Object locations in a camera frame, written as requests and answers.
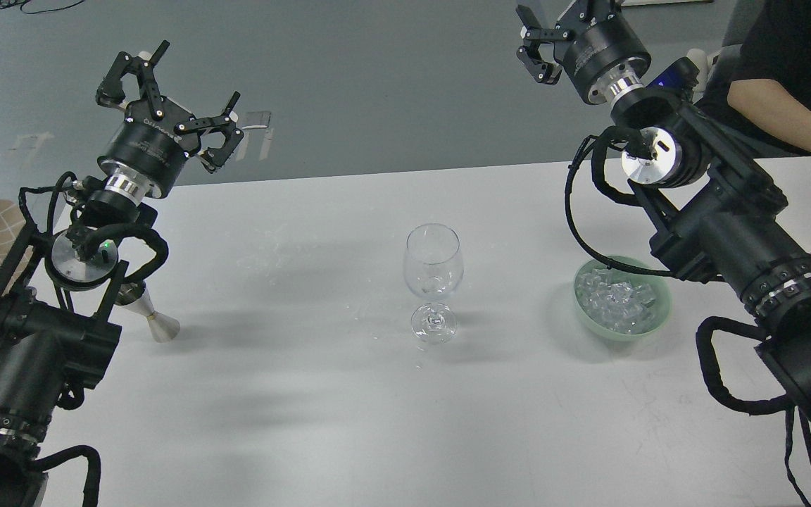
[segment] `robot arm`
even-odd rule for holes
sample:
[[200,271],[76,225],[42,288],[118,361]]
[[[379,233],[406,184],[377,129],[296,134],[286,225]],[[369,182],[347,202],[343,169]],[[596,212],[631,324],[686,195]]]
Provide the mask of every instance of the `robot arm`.
[[[117,134],[99,157],[103,180],[92,176],[78,180],[66,173],[53,187],[20,190],[26,225],[0,267],[0,507],[37,505],[44,472],[78,456],[90,462],[84,505],[96,505],[99,455],[94,449],[72,447],[35,459],[39,443],[55,407],[80,407],[84,389],[93,389],[102,380],[121,334],[121,327],[108,321],[112,308],[126,306],[148,314],[151,326],[158,322],[152,318],[156,312],[144,280],[167,260],[168,245],[152,228],[157,213],[144,198],[164,199],[191,157],[199,157],[210,171],[219,169],[244,137],[232,111],[239,93],[233,93],[214,118],[196,118],[161,95],[153,69],[167,48],[168,43],[162,42],[148,58],[121,52],[96,91],[99,105],[125,112]],[[122,89],[126,74],[135,75],[139,84],[139,99],[132,102],[126,101]],[[203,148],[201,138],[212,132],[223,135],[222,145]],[[26,192],[54,196],[45,231],[39,231],[26,209]],[[61,195],[71,206],[71,224],[54,233],[52,215]],[[132,273],[119,257],[120,244],[128,237],[144,241],[154,252]],[[17,273],[27,251],[29,263]],[[29,287],[40,263],[54,283],[57,307],[36,299]],[[106,288],[93,315],[74,311],[71,292],[100,286]],[[168,322],[168,327],[152,328],[157,341],[170,340],[176,321]]]
[[[607,129],[593,149],[598,189],[605,189],[606,147],[635,138],[627,145],[633,149],[622,154],[633,195],[604,193],[647,212],[656,228],[651,253],[671,276],[728,282],[763,331],[756,352],[790,401],[773,408],[795,404],[811,422],[811,256],[775,221],[786,206],[783,193],[752,157],[685,100],[686,93],[666,89],[659,78],[648,86],[641,82],[650,56],[622,18],[619,2],[575,0],[552,30],[543,29],[527,7],[516,11],[524,23],[517,55],[532,77],[555,84],[565,70],[580,99],[591,105],[609,103],[612,121],[621,127]],[[553,45],[554,62],[543,61],[542,44]],[[692,89],[690,80],[682,82],[682,92]],[[704,174],[708,185],[683,208],[662,195],[662,189],[695,182]],[[608,265],[629,268],[611,260]],[[713,330],[706,325],[699,341],[711,339]],[[711,370],[704,365],[704,376]],[[713,394],[720,391],[710,386]],[[747,406],[727,397],[723,403]]]

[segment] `bowl of ice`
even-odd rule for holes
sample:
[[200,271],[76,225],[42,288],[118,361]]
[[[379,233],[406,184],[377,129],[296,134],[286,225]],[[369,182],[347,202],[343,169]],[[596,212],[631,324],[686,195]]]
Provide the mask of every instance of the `bowl of ice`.
[[[630,257],[612,256],[621,263],[649,267]],[[574,279],[577,317],[600,337],[629,342],[659,330],[672,312],[672,293],[659,276],[608,269],[591,260]]]

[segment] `metal jigger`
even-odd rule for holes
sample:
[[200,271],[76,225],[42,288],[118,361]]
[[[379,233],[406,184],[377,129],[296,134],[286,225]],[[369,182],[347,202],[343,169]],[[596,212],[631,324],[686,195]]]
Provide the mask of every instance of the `metal jigger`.
[[149,322],[152,338],[158,343],[170,342],[180,331],[180,322],[177,321],[177,318],[171,318],[155,311],[144,282],[122,285],[115,304],[129,309],[133,313],[143,315]]

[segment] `white table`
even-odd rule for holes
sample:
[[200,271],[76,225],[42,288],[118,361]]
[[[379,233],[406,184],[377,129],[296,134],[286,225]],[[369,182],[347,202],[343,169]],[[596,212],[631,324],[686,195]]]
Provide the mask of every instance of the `white table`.
[[[791,200],[780,224],[810,251],[811,158],[764,165]],[[670,280],[672,319],[631,346],[577,321],[570,283],[588,259],[563,216],[566,166],[177,187],[149,201],[171,247],[149,288],[184,329],[157,344],[117,308],[106,378],[79,410],[56,411],[42,455],[97,447],[103,506],[799,504],[783,416],[728,411],[703,385],[701,320],[752,322],[728,286]],[[643,211],[600,196],[586,170],[574,200],[596,248],[656,263]],[[459,233],[466,272],[449,301],[458,336],[419,347],[421,301],[401,262],[408,232],[431,221]],[[717,347],[735,395],[779,394],[752,342]],[[801,439],[794,468],[811,497]],[[43,505],[77,505],[84,472],[83,460],[56,468]]]

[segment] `person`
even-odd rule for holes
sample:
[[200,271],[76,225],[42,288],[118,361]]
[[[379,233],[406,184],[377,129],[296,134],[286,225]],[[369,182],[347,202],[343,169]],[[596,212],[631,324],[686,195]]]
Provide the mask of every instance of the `person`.
[[698,106],[734,131],[811,155],[811,0],[769,0],[741,45],[728,86]]

